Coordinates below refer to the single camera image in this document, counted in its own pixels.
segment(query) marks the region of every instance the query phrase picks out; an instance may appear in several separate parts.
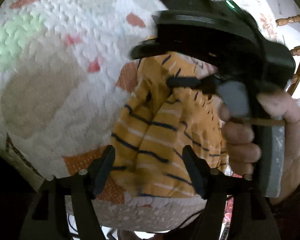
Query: hand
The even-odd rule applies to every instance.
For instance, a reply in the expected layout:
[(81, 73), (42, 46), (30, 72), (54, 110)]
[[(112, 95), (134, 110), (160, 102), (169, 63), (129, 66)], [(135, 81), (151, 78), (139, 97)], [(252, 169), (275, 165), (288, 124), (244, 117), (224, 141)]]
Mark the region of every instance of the hand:
[[(285, 120), (285, 152), (281, 179), (281, 194), (270, 199), (277, 204), (287, 198), (300, 184), (300, 108), (289, 94), (277, 91), (272, 94), (259, 94), (258, 102), (273, 117), (282, 116)], [(219, 109), (220, 119), (225, 121), (222, 134), (227, 140), (229, 163), (238, 175), (252, 174), (253, 163), (261, 157), (261, 149), (253, 144), (254, 133), (251, 126), (228, 122), (229, 111), (225, 105)]]

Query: metal screw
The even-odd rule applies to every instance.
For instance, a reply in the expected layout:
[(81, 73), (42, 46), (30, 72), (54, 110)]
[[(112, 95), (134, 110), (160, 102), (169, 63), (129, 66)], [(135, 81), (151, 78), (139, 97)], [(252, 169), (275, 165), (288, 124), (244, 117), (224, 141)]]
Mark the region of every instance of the metal screw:
[(86, 169), (80, 170), (79, 175), (86, 175), (88, 171)]
[(52, 180), (54, 180), (54, 178), (55, 178), (55, 175), (49, 175), (48, 177), (46, 177), (46, 180), (52, 181)]
[(243, 178), (244, 178), (245, 180), (250, 181), (250, 180), (252, 180), (252, 175), (250, 175), (250, 174), (244, 174), (244, 175), (243, 175)]
[(212, 175), (219, 175), (220, 171), (217, 168), (213, 168), (213, 169), (210, 170), (210, 173)]

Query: grey plastic part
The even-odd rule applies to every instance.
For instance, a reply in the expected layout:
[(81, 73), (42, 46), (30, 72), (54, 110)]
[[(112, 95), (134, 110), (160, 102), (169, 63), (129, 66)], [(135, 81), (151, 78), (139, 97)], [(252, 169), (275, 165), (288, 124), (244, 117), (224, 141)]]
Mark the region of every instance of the grey plastic part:
[[(217, 91), (227, 105), (231, 116), (250, 117), (251, 111), (245, 85), (238, 81), (227, 81)], [(278, 197), (284, 162), (284, 127), (261, 127), (260, 148), (262, 157), (258, 163), (258, 187), (264, 197)]]

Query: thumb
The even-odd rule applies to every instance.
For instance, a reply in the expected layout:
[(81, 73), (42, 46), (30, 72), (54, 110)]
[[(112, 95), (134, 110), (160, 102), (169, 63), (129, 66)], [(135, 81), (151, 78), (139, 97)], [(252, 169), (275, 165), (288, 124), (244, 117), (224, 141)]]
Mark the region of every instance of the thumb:
[(285, 120), (285, 158), (300, 155), (300, 108), (296, 100), (284, 91), (260, 93), (257, 99), (268, 114)]
[(287, 124), (300, 121), (300, 108), (288, 93), (284, 91), (276, 91), (272, 94), (260, 93), (257, 99), (263, 109), (273, 117), (282, 116)]

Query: wooden stick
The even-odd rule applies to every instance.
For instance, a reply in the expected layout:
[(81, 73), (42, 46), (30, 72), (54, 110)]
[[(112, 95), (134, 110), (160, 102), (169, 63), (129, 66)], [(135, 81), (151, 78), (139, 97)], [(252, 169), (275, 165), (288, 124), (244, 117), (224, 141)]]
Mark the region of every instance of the wooden stick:
[(276, 120), (276, 119), (262, 119), (262, 118), (235, 118), (231, 117), (231, 122), (240, 123), (240, 124), (251, 124), (251, 125), (258, 125), (258, 126), (284, 126), (285, 121)]
[(280, 18), (275, 21), (277, 26), (284, 26), (288, 23), (300, 23), (300, 14), (288, 18)]

